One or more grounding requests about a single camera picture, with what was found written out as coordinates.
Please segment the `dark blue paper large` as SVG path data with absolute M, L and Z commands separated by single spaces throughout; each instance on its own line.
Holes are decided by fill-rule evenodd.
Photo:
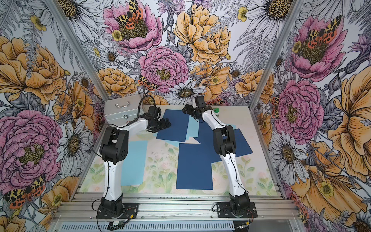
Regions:
M 252 154 L 253 151 L 241 130 L 235 129 L 233 131 L 233 136 L 229 133 L 228 137 L 226 135 L 222 136 L 223 145 L 226 146 L 227 151 L 232 151 L 232 143 L 234 143 L 236 157 Z M 219 154 L 214 149 L 214 132 L 206 122 L 199 124 L 199 137 L 196 140 L 199 144 L 191 144 L 190 152 L 192 155 L 208 163 L 221 161 Z

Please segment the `dark blue paper sheet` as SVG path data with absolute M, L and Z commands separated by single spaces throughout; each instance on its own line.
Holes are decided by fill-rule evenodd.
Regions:
M 176 189 L 212 190 L 212 163 L 217 159 L 212 145 L 180 144 Z

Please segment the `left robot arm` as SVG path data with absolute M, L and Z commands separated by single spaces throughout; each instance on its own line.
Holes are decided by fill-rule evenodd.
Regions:
M 125 126 L 110 126 L 105 130 L 99 154 L 104 161 L 106 189 L 97 210 L 98 219 L 121 218 L 125 214 L 121 175 L 122 162 L 128 155 L 129 138 L 142 131 L 157 133 L 171 127 L 170 121 L 160 116 L 160 107 L 151 105 L 146 113 Z

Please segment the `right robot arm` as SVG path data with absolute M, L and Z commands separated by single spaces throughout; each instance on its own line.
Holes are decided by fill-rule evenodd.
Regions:
M 196 97 L 193 105 L 186 104 L 182 112 L 194 119 L 201 119 L 213 130 L 214 150 L 220 156 L 229 180 L 231 213 L 234 217 L 242 217 L 248 212 L 251 201 L 237 168 L 233 127 L 218 119 L 214 109 L 206 104 L 203 96 Z

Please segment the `white bottle green cap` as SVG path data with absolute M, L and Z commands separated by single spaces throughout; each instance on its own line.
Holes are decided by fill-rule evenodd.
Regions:
M 218 117 L 219 116 L 219 113 L 220 113 L 220 110 L 219 110 L 219 108 L 214 108 L 213 109 L 213 112 Z

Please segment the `dark blue paper right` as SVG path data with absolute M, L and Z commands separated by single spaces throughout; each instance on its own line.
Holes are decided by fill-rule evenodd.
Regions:
M 171 126 L 164 130 L 160 130 L 156 138 L 158 140 L 185 142 L 189 115 L 184 114 L 181 110 L 166 109 L 163 118 L 168 119 Z

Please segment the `floral table mat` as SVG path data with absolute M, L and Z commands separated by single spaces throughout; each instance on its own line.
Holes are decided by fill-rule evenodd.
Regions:
M 152 136 L 140 136 L 137 141 L 148 142 L 143 183 L 121 186 L 123 193 L 228 195 L 228 176 L 221 161 L 212 163 L 212 190 L 176 189 L 179 147 Z M 236 161 L 242 183 L 251 196 L 278 195 L 277 183 L 262 156 L 244 155 Z

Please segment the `silver aluminium case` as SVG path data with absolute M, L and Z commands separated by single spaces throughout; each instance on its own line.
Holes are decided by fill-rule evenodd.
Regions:
M 105 101 L 104 117 L 109 124 L 124 126 L 137 117 L 140 95 Z

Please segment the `aluminium rail base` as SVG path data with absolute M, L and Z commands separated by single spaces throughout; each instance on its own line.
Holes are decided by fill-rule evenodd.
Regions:
M 52 232 L 303 232 L 292 200 L 252 196 L 247 217 L 222 217 L 221 195 L 126 194 L 118 218 L 99 217 L 99 193 L 76 194 L 52 220 Z

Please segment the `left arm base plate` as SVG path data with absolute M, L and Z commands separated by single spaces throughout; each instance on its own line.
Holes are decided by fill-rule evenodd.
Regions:
M 133 219 L 137 217 L 138 203 L 118 203 L 100 205 L 97 219 Z

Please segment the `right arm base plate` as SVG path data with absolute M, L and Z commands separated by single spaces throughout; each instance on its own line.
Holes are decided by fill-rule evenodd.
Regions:
M 230 202 L 218 202 L 213 209 L 216 210 L 218 218 L 257 218 L 257 208 L 254 202 L 249 207 L 234 206 Z

